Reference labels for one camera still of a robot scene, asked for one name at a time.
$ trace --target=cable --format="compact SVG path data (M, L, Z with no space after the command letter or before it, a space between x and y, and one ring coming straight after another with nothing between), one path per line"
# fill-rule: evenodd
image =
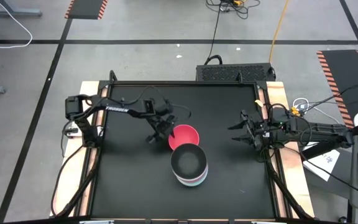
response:
M316 103L315 105L309 107L306 111L303 111L303 112L307 112L307 111L313 109L315 106L318 106L318 105L320 105L321 103L325 103L325 102L327 102L328 100L330 100L330 99L332 99L332 98L334 98L334 97L341 96L341 95L342 95L343 93L345 93L347 90L351 90L351 89L354 89L354 88L357 88L357 87L358 87L358 84L355 84L355 85L352 85L352 86L350 86L350 87L347 87L347 88L346 88L345 90L343 90L342 92L340 92L340 93L338 93L338 94L335 94L335 95L333 95L333 96L330 96L330 97L326 98L325 100L321 100L320 102L318 102L318 103Z
M103 133L103 130L99 132L98 134L98 137L100 137ZM66 160L65 162L63 163L63 165L61 166L60 170L59 170L59 173L57 175L57 179L56 179L56 183L55 183L55 187L53 189L53 193L52 193L52 199L50 201L50 211L52 212L53 215L56 215L56 212L55 212L55 208L53 207L53 201L55 200L55 195L56 195L56 191L57 191L57 187L59 185L59 180L60 180L60 176L63 172L63 169L65 168L67 162L72 158L74 157L83 147L86 147L85 145L81 145L78 149L76 149Z
M248 19L249 15L249 8L256 7L260 5L260 0L254 0L257 2L257 4L254 4L252 6L245 6L245 2L247 0L237 0L237 1L231 1L231 0L221 0L221 4L215 4L212 2L212 0L205 0L205 5L209 10L212 10L214 12L221 11L222 13L229 13L235 11L237 16L241 19ZM215 10L211 8L211 6L219 6L218 10Z
M306 101L306 104L307 104L306 112L305 112L305 114L306 114L306 113L307 113L307 109L308 109L309 106L310 106L308 99L302 98L302 97L297 98L297 99L295 99L295 100L292 102L292 107L297 108L299 105L302 105L302 104L295 105L295 102L298 101L298 100L305 100L305 101ZM326 115L327 117L329 117L329 118L335 120L338 124L340 124L340 122L339 122L337 119L335 119L333 116L328 115L327 113L325 113L324 111L320 110L320 109L317 108L317 107L315 107L315 109L316 109L317 111L320 111L322 114Z
M286 0L286 1L285 1L285 5L284 5L284 8L283 8L283 12L281 13L280 20L278 21L278 25L277 25L276 31L274 32L273 41L272 41L272 46L270 47L270 54L269 54L269 56L268 56L268 62L269 62L269 63L272 63L274 43L276 42L277 34L278 34L278 31L279 31L280 28L281 28L281 22L283 21L283 17L284 17L284 15L285 15L285 11L287 10L287 6L288 6L288 3L289 3L289 2L290 2L290 0Z
M136 99L134 99L134 100L132 100L132 101L129 101L129 102L125 102L125 101L122 101L122 100L115 100L115 99L113 99L113 98L107 98L107 99L109 99L109 100L111 100L111 101L113 101L113 102L115 102L115 103L118 103L118 104L120 104L120 105L133 105L133 104L135 104L135 103L137 103L141 98L142 98L142 96L143 96L143 94L146 92L146 90L148 90L149 88L153 88L154 90L156 90L159 94L160 94L160 96L162 97L162 99L164 100L164 101L166 101L167 99L164 97L164 95L162 94L162 92L157 88L157 87L155 87L155 86L147 86L147 87L145 87L143 90L142 90L142 92L140 93L140 95L136 98Z
M356 101L352 101L350 103L338 103L338 102L323 102L323 103L331 103L331 104L336 104L336 105L352 105L352 104L355 104L355 103L358 103L358 100Z
M313 164L312 162L310 162L310 161L303 155L303 153L302 153L301 151L297 151L297 150L295 150L295 149L291 149L291 148L286 147L286 146L284 146L284 148L289 149L289 150L291 150L291 151L293 151L293 152L299 154L299 155L303 158L304 161L308 161L311 165L315 166L316 168L321 169L322 171L324 171L325 173L327 173L327 174L330 175L331 177L335 178L336 180L338 180L338 181L342 182L343 184L347 185L348 187L350 187L350 188L352 188L352 189L358 191L358 188L353 187L352 185L350 185L350 184L346 183L345 181L341 180L339 177L336 177L334 174L330 174L328 171L326 171L326 170L324 170L323 168L321 168L321 167L319 167L319 166Z
M282 105L281 103L274 103L274 104L270 105L270 107L267 109L267 116L268 116L267 119L270 122L272 121L272 118L273 118L273 116L272 116L273 110L271 110L271 109L273 109L274 106L281 106L282 108L284 108L285 114L288 114L288 109L284 105Z
M12 49L12 48L16 48L16 47L26 47L28 46L31 42L32 42L32 34L30 33L29 30L27 30L19 21L17 21L12 15L11 13L9 13L9 11L0 3L0 6L5 9L6 13L15 21L17 22L29 35L30 35L30 40L28 41L28 43L26 43L25 45L15 45L15 46L8 46L8 47L1 47L0 49Z
M173 104L173 103L171 103L171 105L172 105L173 107L185 109L185 110L187 110L187 111L189 112L189 115L187 116L187 118L185 118L185 119L183 119L183 120L181 120L181 121L185 121L185 120L187 120L187 119L189 119L189 118L191 117L191 110L190 110L187 106L176 105L176 104Z
M216 30L218 29L219 15L221 14L221 10L220 10L221 6L222 6L222 1L221 1L221 3L219 4L219 10L218 10L218 16L217 16L217 18L216 18L214 36L213 36L213 38L212 38L211 50L209 51L209 55L208 55L208 57L207 57L207 60L210 58L210 56L211 56L211 54L212 54L212 49L213 49L213 47L214 47Z
M300 143L302 146L307 146L307 145L309 144L309 142L311 141L311 136L312 136L312 128L311 128L311 125L310 125L309 121L307 121L306 119L302 118L301 116L294 116L294 118L302 119L302 120L305 121L305 122L308 124L308 126L309 126L308 129L305 129L304 131L302 131L301 136L300 136L300 138L299 138L299 140L300 140L299 143ZM303 137L303 134L306 133L307 130L310 131L309 139L308 139L308 141L306 142L306 144L304 144L304 143L302 142L302 137Z
M277 151L277 148L273 148L273 153L270 155L269 158L260 160L260 158L262 157L262 153L263 153L266 149L269 149L269 146L264 147L264 148L259 152L259 156L256 157L256 159L255 159L257 162L259 162L259 163L264 163L264 162L269 161L270 159L272 159L272 157L274 156L274 154L275 154L276 151Z
M63 129L62 129L62 137L60 138L60 150L62 151L62 158L65 157L65 153L64 153L64 149L63 149L63 137L65 135L65 130L66 130L68 124L70 124L71 122L73 122L73 121L67 121L67 123L63 126Z

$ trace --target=white paper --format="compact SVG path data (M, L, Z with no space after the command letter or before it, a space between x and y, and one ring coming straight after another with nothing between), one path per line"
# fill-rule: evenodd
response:
M310 142L308 146L305 147L305 149L310 148L312 144L315 144L316 142ZM320 156L314 157L312 159L309 159L310 162L312 162L314 165L324 169L325 171L331 173L334 169L335 163L339 158L340 153L337 150L332 150L331 152L327 152L325 154L322 154ZM308 161L303 162L303 166L305 166L307 169L321 177L323 180L328 181L329 174L325 173L321 169L313 166Z

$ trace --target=black cable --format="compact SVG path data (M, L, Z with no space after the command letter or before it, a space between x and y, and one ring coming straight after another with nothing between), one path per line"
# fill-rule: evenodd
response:
M100 137L102 135L103 131L100 131L100 133L98 134L98 137ZM59 180L60 180L60 176L63 172L63 169L65 168L67 162L72 158L74 157L83 147L86 147L84 145L81 145L78 149L76 149L66 160L65 162L63 163L63 165L61 166L60 170L59 170L59 173L57 174L57 179L56 179L56 183L55 183L55 187L53 189L53 193L52 193L52 199L50 201L50 211L52 212L53 215L56 215L56 212L55 212L55 208L53 206L53 201L55 200L55 195L56 195L56 191L57 191L57 187L59 185Z
M181 120L181 121L185 121L185 120L187 120L187 119L189 119L189 118L191 117L191 110L190 110L187 106L176 105L176 104L173 104L173 103L171 103L171 105L172 105L173 107L185 109L185 110L187 110L187 112L189 112L189 115L187 116L187 118L185 118L185 119L183 119L183 120Z
M264 162L269 161L270 159L272 159L272 157L274 156L274 154L275 154L276 151L277 151L277 148L273 148L273 153L272 153L272 155L270 155L269 158L260 160L260 158L262 157L262 153L265 152L266 149L269 150L269 146L264 147L264 148L259 152L259 156L257 156L256 159L255 159L257 162L264 163Z
M271 122L272 118L273 118L272 115L273 115L273 107L274 106L281 106L285 110L285 114L288 114L288 109L284 105L282 105L281 103L274 103L274 104L270 105L269 108L267 109L267 116L268 116L267 119L269 120L269 122Z
M218 29L219 15L221 14L221 6L222 6L222 1L221 1L221 3L219 4L219 10L218 10L218 16L217 16L217 18L216 18L214 36L213 36L213 38L212 38L211 50L209 51L209 55L208 55L208 57L207 57L207 60L210 58L210 56L211 56L211 54L212 54L212 49L213 49L213 47L214 47L216 30Z
M310 161L303 155L303 153L302 153L301 151L298 152L298 151L296 151L296 150L294 150L294 149L291 149L291 148L289 148L289 147L286 147L286 146L284 146L284 148L289 149L289 150L291 150L291 151L293 151L293 152L298 153L298 154L303 158L304 161L308 161L311 165L315 166L316 168L321 169L322 171L324 171L325 173L327 173L327 174L330 175L331 177L335 178L336 180L338 180L338 181L342 182L343 184L347 185L348 187L350 187L350 188L352 188L352 189L358 191L358 188L353 187L351 184L349 184L349 183L343 181L343 180L340 179L339 177L336 177L334 174L330 174L328 171L326 171L326 170L324 170L323 168L321 168L321 167L319 167L319 166L313 164L312 162L310 162Z
M311 141L311 135L312 135L312 128L311 128L310 122L307 121L306 119L302 118L301 116L294 116L294 118L302 119L302 120L305 121L305 122L308 124L308 126L309 126L308 129L305 129L304 131L302 131L301 136L300 136L300 138L299 138L299 143L300 143L302 146L307 146L307 145L309 144L309 142ZM302 141L302 137L303 137L303 134L306 133L307 130L310 131L309 139L308 139L308 141L306 142L306 144L304 144L303 141Z
M129 101L129 102L125 102L125 101L121 101L121 100L115 100L115 99L112 99L112 98L108 98L109 100L111 100L111 101L113 101L113 102L116 102L116 103L118 103L118 104L120 104L120 105L133 105L133 104L135 104L135 103L137 103L141 98L142 98L142 96L143 96L143 94L146 92L146 90L148 90L149 88L153 88L154 90L156 90L160 95L161 95L161 97L163 98L163 100L164 101L166 101L167 99L164 97L164 95L162 94L162 92L157 88L157 87L155 87L155 86L147 86L147 87L145 87L143 90L142 90L142 92L140 93L140 95L136 98L136 99L134 99L134 100L132 100L132 101Z
M327 102L328 100L330 100L330 99L332 99L332 98L334 98L334 97L341 96L341 95L342 95L343 93L345 93L347 90L351 90L351 89L354 89L354 88L357 88L357 87L358 87L358 84L352 85L352 86L346 88L345 90L343 90L342 92L340 92L340 93L338 93L338 94L335 94L335 95L333 95L333 96L330 96L329 98L326 98L325 100L319 101L318 103L316 103L316 104L314 104L313 106L310 106L308 109L306 109L306 111L302 111L302 112L303 112L303 113L304 113L304 112L307 112L307 111L313 109L315 106L318 106L318 105L320 105L321 103L325 103L325 102Z
M323 103L330 103L330 104L335 104L335 105L352 105L352 104L355 104L355 103L358 103L358 100L356 101L352 101L352 102L349 102L349 103L338 103L338 102L323 102ZM307 105L308 103L300 103L298 104L299 105Z
M252 6L245 6L244 1L240 1L241 4L237 5L237 4L234 4L233 1L231 1L231 0L221 0L220 4L215 4L214 2L212 2L212 0L205 0L205 5L208 9L210 9L214 12L218 12L218 11L233 12L233 11L235 11L237 16L240 17L241 19L248 19L249 8L256 7L256 6L260 5L259 0L254 0L254 1L256 1L257 4L254 4ZM215 10L215 9L211 8L211 6L219 6L219 9Z
M67 123L63 126L63 129L62 129L62 137L60 138L60 150L62 150L62 158L65 157L65 153L64 153L64 148L63 148L63 137L65 135L65 130L68 126L68 124L70 124L72 121L67 121Z

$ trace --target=wooden board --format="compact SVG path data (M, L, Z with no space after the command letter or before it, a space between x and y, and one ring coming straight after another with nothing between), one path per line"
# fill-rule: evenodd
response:
M95 95L98 94L99 82L83 82L81 85L80 94L86 95ZM86 110L89 108L86 103L83 103L83 108ZM101 124L103 112L98 113L97 124ZM92 122L93 115L89 116L88 121ZM67 146L65 149L65 157L63 158L63 162L73 154L80 146L82 145L82 136L73 137L67 141ZM81 174L83 169L83 164L85 161L86 148L82 147L80 151L73 156L69 162L67 162L65 168L60 175L59 184L57 187L57 191L55 194L55 198L53 201L53 207L56 213L59 213L64 209L66 204L70 201L78 187L80 186ZM88 201L89 195L89 186L84 193L83 200Z
M281 103L288 108L287 96L282 82L267 82L267 92L271 104ZM289 142L285 146L299 151L296 142ZM300 155L285 148L280 150L280 155L288 190L302 206L303 210L314 217L313 206L311 204L308 184ZM293 210L292 215L294 218L298 217Z
M86 95L95 95L98 92L99 82L83 82L81 86L80 94ZM284 85L282 82L267 82L268 86L268 95L271 104L281 103L284 106L288 107L287 96L285 94ZM259 98L264 99L262 90L259 91ZM87 104L84 104L84 109L89 107ZM267 118L267 111L262 108L264 118ZM103 112L98 113L97 124L101 124L103 117ZM75 137L69 139L67 142L67 148L65 152L65 158L70 156L78 147L82 144L81 137ZM286 147L298 150L298 146L295 142L286 144ZM86 149L83 148L76 156L74 156L71 161L66 165L65 169L62 172L60 177L57 193L54 200L54 208L58 213L67 202L71 199L75 191L77 190L81 173L83 168L83 163L85 161L85 152ZM96 151L91 152L90 164L88 167L92 166L93 158ZM287 187L292 195L295 197L296 201L303 207L305 212L312 217L314 216L313 207L311 205L310 195L308 186L306 183L305 173L303 172L303 165L301 158L298 154L291 152L290 150L281 150L281 159L283 162L283 169ZM273 166L277 170L277 163L273 158ZM281 217L286 217L285 206L283 201L283 195L280 189L276 186L278 208ZM84 196L81 201L81 210L80 215L86 215L86 210L88 208L90 187L86 189Z

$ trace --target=concrete floor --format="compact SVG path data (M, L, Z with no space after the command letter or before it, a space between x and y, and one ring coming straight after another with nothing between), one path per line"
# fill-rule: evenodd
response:
M15 0L16 6L37 7L41 18L19 18L35 40L59 40L66 24L70 0ZM217 39L270 40L284 0L264 0L250 9L248 20L221 14ZM358 27L358 1L346 0ZM110 1L100 21L74 20L68 40L209 40L216 12L203 0ZM0 40L26 40L25 31L9 18L0 18ZM339 1L292 0L278 35L280 40L357 40ZM29 130L45 82L51 82L24 167L17 183L6 222L47 218L55 178L62 164L59 140L64 118L64 99L80 90L82 81L105 80L114 69L120 80L194 80L195 67L205 61L205 44L66 44L54 77L47 75L57 45L31 44L26 48L0 50L0 206L12 171ZM316 57L317 50L357 49L358 45L276 45L273 66L285 84L288 101L305 97L318 101L331 90ZM213 53L225 63L267 62L269 44L216 44ZM341 119L335 105L320 109ZM332 122L311 111L308 119ZM322 220L346 214L344 198L309 188L314 212Z

